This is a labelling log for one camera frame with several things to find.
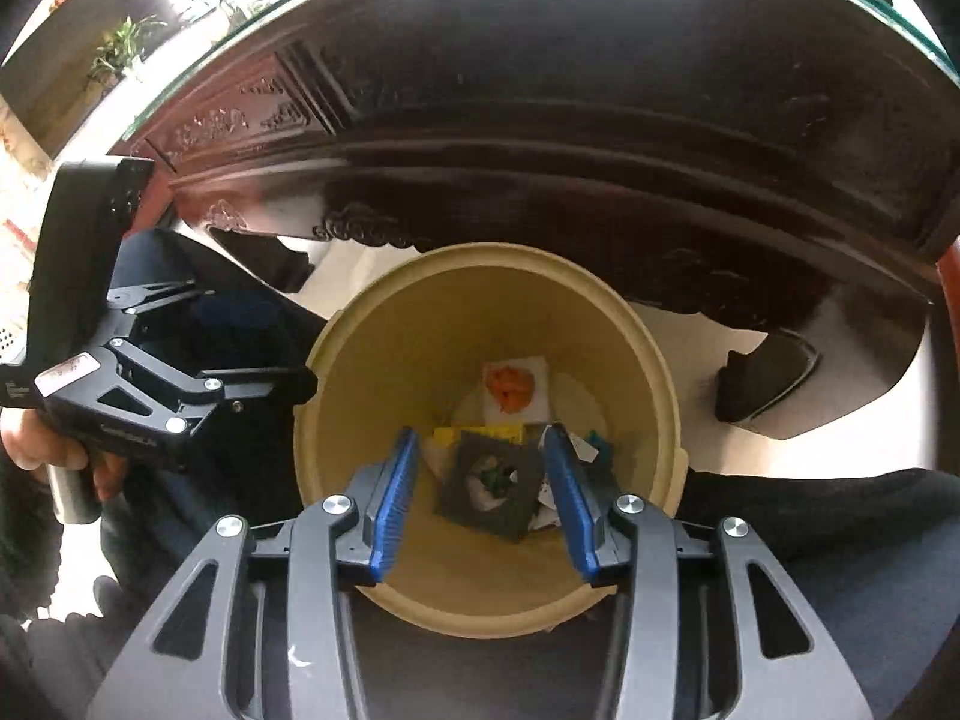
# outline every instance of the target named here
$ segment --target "decorative carving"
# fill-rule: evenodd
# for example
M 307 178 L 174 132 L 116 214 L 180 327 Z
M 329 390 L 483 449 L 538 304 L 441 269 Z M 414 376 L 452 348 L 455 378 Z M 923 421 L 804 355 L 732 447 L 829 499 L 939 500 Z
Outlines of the decorative carving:
M 283 81 L 277 77 L 271 77 L 270 79 L 259 79 L 253 81 L 253 83 L 245 83 L 240 85 L 240 94 L 241 95 L 286 95 L 287 90 Z
M 414 240 L 400 229 L 400 221 L 374 210 L 362 202 L 352 202 L 326 215 L 323 224 L 313 228 L 318 241 L 357 241 L 365 247 L 382 247 L 390 244 L 395 248 L 409 248 Z M 430 242 L 416 240 L 418 250 Z
M 413 86 L 395 86 L 383 74 L 371 75 L 368 71 L 359 71 L 357 62 L 344 58 L 347 53 L 356 57 L 359 52 L 355 47 L 347 47 L 347 52 L 338 52 L 334 47 L 321 46 L 317 53 L 326 68 L 326 74 L 336 82 L 344 98 L 354 108 L 387 111 L 419 102 L 418 90 Z
M 260 126 L 269 129 L 270 132 L 280 132 L 291 127 L 304 127 L 309 122 L 310 118 L 304 110 L 293 100 L 287 100 L 286 103 L 277 105 L 277 109 L 267 119 L 263 119 Z
M 200 220 L 200 225 L 232 232 L 247 229 L 247 223 L 244 221 L 243 215 L 224 199 L 219 199 L 210 204 L 206 213 L 203 214 L 203 219 Z
M 177 127 L 170 136 L 167 158 L 179 162 L 191 151 L 229 137 L 239 128 L 247 128 L 247 117 L 239 108 L 214 108 L 192 122 Z

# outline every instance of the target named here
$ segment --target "black handle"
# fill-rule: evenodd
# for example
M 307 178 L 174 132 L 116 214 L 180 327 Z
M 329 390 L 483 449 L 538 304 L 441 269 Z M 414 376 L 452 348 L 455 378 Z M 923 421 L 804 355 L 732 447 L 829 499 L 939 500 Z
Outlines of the black handle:
M 26 354 L 16 365 L 0 365 L 0 406 L 41 406 L 45 396 L 35 377 L 90 341 L 120 242 L 153 170 L 149 159 L 98 157 L 56 171 L 30 280 Z
M 100 518 L 102 507 L 93 485 L 94 455 L 89 449 L 88 456 L 89 463 L 79 471 L 47 466 L 54 514 L 62 525 L 89 525 Z

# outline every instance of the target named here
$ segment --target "red wood trim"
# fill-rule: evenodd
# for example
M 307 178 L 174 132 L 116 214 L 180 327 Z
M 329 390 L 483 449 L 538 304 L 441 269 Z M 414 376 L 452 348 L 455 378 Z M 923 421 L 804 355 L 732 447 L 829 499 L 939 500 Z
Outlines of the red wood trim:
M 167 210 L 173 200 L 173 193 L 170 191 L 170 173 L 162 166 L 157 165 L 154 175 L 150 179 L 140 195 L 140 208 L 133 218 L 128 235 L 147 230 L 160 221 L 163 213 Z
M 944 287 L 944 297 L 947 298 L 953 345 L 957 350 L 957 361 L 960 362 L 960 239 L 954 241 L 940 258 L 937 269 Z
M 17 227 L 11 220 L 9 220 L 8 218 L 5 218 L 3 221 L 3 227 L 6 227 L 8 230 L 10 230 L 11 234 L 20 243 L 21 247 L 24 247 L 28 252 L 31 252 L 32 254 L 37 253 L 37 244 L 34 241 L 31 241 L 30 236 L 28 236 L 23 230 Z

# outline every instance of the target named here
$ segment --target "person's leg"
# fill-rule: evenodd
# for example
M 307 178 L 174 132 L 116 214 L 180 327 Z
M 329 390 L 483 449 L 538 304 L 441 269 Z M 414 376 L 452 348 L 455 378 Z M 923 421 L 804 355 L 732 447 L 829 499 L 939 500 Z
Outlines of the person's leg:
M 170 338 L 147 348 L 181 370 L 302 365 L 323 319 L 261 284 L 208 247 L 170 230 L 126 240 L 112 287 L 194 280 L 202 295 Z M 250 404 L 217 415 L 186 474 L 134 464 L 123 495 L 104 507 L 103 538 L 122 586 L 152 599 L 223 514 L 252 524 L 301 509 L 293 469 L 293 415 Z
M 799 481 L 693 472 L 677 517 L 757 530 L 820 615 L 877 720 L 960 617 L 960 479 L 909 470 Z
M 24 631 L 16 620 L 0 615 L 0 717 L 86 717 L 88 704 L 141 612 L 107 577 L 95 584 L 94 597 L 102 617 L 69 614 L 64 622 L 32 620 Z

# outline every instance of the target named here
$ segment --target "beige trash can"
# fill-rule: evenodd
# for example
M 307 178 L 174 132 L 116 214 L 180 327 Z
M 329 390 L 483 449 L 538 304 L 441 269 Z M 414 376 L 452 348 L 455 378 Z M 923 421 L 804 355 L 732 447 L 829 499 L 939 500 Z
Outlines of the beige trash can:
M 304 504 L 384 459 L 404 425 L 422 440 L 457 418 L 470 423 L 485 362 L 538 355 L 549 364 L 554 418 L 580 435 L 597 429 L 613 444 L 621 487 L 675 514 L 688 461 L 650 334 L 589 272 L 505 244 L 422 255 L 328 322 L 309 361 L 317 394 L 296 411 Z M 610 592 L 583 584 L 559 529 L 512 544 L 435 514 L 438 490 L 421 466 L 397 564 L 387 583 L 364 589 L 390 613 L 456 637 L 515 637 L 565 622 Z

